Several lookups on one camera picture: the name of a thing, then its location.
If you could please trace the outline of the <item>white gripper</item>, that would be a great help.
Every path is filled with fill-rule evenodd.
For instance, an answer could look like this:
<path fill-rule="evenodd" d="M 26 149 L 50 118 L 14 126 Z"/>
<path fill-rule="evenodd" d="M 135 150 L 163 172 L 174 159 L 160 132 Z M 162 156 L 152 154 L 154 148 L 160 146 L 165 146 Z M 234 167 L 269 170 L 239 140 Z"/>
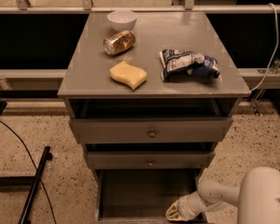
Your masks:
<path fill-rule="evenodd" d="M 169 221 L 193 220 L 201 212 L 206 210 L 208 202 L 204 200 L 197 191 L 182 196 L 170 205 L 166 211 L 166 218 Z"/>

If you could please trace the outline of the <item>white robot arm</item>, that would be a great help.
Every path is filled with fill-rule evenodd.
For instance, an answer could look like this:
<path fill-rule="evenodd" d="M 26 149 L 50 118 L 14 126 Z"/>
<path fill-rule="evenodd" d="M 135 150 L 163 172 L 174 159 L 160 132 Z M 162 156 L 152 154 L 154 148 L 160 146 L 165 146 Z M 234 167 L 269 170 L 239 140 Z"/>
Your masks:
<path fill-rule="evenodd" d="M 270 167 L 249 171 L 240 188 L 203 180 L 195 192 L 180 197 L 166 211 L 169 221 L 193 220 L 200 213 L 237 208 L 237 224 L 280 224 L 280 172 Z"/>

